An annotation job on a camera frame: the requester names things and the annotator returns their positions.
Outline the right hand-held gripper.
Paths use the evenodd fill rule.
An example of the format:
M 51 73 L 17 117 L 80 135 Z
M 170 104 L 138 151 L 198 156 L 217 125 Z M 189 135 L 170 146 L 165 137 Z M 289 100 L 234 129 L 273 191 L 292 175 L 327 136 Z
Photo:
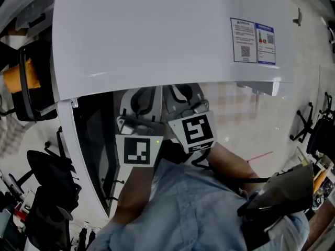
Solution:
M 211 148 L 217 141 L 214 113 L 198 83 L 163 86 L 165 121 L 186 154 Z

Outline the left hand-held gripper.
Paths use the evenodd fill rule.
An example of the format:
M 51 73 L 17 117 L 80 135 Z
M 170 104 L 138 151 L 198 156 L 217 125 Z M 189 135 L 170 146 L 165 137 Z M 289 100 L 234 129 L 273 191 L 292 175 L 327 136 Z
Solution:
M 153 167 L 164 138 L 162 87 L 127 90 L 120 101 L 115 135 L 121 166 Z

